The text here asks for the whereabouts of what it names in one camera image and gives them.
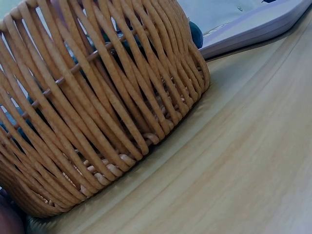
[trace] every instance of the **wooden table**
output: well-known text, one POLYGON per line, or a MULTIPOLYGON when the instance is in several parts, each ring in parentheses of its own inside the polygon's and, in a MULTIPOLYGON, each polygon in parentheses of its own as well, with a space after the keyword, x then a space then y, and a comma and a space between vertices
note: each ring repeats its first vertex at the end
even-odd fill
POLYGON ((151 156, 33 233, 311 233, 311 20, 209 62, 211 88, 151 156))

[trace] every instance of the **blue object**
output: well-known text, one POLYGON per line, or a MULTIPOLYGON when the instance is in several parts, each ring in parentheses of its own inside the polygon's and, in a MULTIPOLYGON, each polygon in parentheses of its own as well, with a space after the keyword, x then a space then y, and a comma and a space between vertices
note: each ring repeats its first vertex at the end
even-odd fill
POLYGON ((204 43, 203 33, 201 32, 199 27, 191 21, 190 21, 190 29, 192 33, 193 42, 196 45, 196 47, 200 49, 201 47, 203 47, 203 43, 204 43))

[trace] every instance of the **light wood surface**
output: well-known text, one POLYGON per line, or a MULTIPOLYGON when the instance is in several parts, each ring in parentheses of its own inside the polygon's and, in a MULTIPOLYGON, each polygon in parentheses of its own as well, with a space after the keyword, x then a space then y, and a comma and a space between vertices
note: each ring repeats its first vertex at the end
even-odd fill
POLYGON ((211 89, 150 157, 70 213, 33 220, 33 230, 311 233, 311 19, 209 62, 211 89))

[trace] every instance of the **tan wicker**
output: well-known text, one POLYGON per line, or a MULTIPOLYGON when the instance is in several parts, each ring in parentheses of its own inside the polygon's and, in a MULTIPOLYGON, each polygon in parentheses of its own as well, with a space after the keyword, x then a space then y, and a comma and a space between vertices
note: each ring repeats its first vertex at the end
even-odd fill
POLYGON ((176 0, 98 2, 83 0, 84 13, 77 0, 60 0, 67 27, 49 0, 25 0, 0 21, 0 103, 16 121, 0 110, 7 128, 0 128, 0 185, 32 216, 66 212, 122 176, 209 86, 207 65, 176 0))

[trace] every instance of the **wicker basket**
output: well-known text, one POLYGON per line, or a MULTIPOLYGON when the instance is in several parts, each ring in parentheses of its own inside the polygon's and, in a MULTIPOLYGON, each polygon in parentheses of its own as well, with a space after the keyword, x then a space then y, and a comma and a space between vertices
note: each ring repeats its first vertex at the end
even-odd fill
POLYGON ((122 176, 210 79, 176 0, 59 3, 66 24, 49 0, 0 21, 0 185, 35 217, 67 212, 122 176))

